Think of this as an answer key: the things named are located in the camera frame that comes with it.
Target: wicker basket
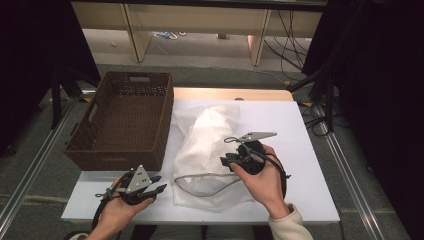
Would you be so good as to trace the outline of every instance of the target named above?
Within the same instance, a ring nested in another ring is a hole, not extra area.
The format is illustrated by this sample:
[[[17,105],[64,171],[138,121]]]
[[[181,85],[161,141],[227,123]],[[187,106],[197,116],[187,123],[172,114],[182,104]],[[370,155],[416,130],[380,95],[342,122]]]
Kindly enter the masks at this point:
[[[159,171],[173,102],[169,73],[108,72],[64,152],[85,171]]]

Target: white table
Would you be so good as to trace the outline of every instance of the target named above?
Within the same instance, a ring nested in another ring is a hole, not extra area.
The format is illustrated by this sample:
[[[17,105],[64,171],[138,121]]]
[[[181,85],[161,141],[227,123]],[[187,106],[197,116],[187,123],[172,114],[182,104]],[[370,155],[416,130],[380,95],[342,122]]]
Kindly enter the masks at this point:
[[[331,198],[309,136],[303,124],[296,102],[283,101],[228,101],[228,100],[179,100],[175,99],[174,110],[195,106],[235,103],[241,108],[240,125],[236,131],[242,136],[248,131],[275,131],[277,136],[263,139],[272,146],[291,178],[287,182],[286,201],[296,204],[305,223],[339,222],[336,207]],[[266,224],[268,213],[257,202],[245,202],[224,211],[192,209],[173,205],[173,165],[183,141],[174,121],[171,122],[163,168],[153,175],[161,175],[157,184],[168,187],[158,195],[156,201],[136,215],[136,224]],[[99,205],[96,193],[104,193],[115,177],[124,172],[83,171],[62,219],[72,222],[91,221]]]

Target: white sleeve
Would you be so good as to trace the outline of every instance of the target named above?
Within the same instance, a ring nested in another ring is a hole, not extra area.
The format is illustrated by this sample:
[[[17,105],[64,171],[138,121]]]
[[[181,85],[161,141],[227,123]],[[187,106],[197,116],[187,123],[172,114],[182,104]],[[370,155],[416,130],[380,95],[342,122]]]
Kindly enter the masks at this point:
[[[290,214],[284,218],[268,219],[272,235],[275,240],[313,239],[309,231],[303,226],[303,219],[293,204],[288,205]]]

